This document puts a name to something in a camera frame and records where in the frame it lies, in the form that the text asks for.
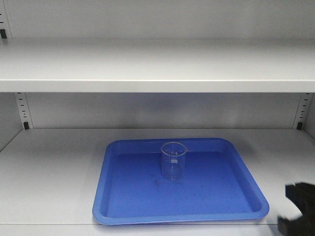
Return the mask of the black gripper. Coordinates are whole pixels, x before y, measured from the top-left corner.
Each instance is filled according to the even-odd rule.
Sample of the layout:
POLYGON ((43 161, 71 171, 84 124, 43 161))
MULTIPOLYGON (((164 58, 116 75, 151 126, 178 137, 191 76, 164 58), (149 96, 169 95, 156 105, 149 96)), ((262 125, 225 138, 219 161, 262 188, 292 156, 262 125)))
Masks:
POLYGON ((302 215, 294 220, 278 217, 278 231, 284 236, 313 236, 315 234, 315 186, 306 182, 285 186, 285 196, 302 215))

